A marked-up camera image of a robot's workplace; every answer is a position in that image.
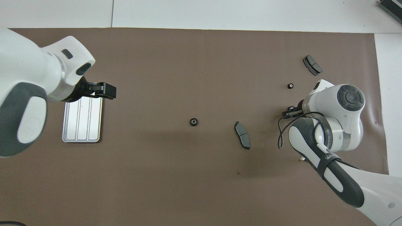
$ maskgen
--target velcro strap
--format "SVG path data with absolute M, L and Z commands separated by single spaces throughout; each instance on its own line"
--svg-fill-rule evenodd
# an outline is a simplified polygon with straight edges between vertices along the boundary
M 330 151 L 321 157 L 320 162 L 318 163 L 318 166 L 317 166 L 317 173 L 321 178 L 324 177 L 324 172 L 325 172 L 325 169 L 327 168 L 328 164 L 330 164 L 332 161 L 334 161 L 336 159 L 341 160 L 341 158 L 339 156 L 337 156 L 336 154 L 334 154 Z

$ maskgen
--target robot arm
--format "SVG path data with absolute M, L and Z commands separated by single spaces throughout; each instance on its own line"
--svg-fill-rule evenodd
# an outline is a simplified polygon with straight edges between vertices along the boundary
M 17 154 L 38 139 L 47 101 L 115 98 L 114 86 L 83 77 L 94 63 L 74 37 L 39 48 L 9 29 L 0 29 L 0 157 Z
M 402 225 L 402 178 L 360 170 L 334 154 L 355 149 L 360 143 L 364 104 L 358 88 L 320 80 L 292 111 L 317 111 L 325 117 L 312 114 L 297 119 L 289 128 L 289 141 L 344 202 L 377 225 Z

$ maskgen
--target black vent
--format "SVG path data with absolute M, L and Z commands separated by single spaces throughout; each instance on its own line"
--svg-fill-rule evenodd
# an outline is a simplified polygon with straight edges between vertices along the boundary
M 387 13 L 402 23 L 402 2 L 399 0 L 382 0 L 378 4 Z

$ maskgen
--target white floor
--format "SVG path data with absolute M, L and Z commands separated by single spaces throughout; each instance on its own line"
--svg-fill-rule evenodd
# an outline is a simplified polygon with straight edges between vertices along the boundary
M 377 0 L 0 0 L 0 27 L 375 33 L 389 173 L 402 177 L 402 24 Z

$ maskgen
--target black nut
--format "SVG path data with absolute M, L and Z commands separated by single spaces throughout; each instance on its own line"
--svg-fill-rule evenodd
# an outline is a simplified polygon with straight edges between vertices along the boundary
M 190 125 L 191 125 L 191 126 L 196 126 L 196 125 L 198 125 L 198 119 L 196 119 L 196 118 L 190 119 Z

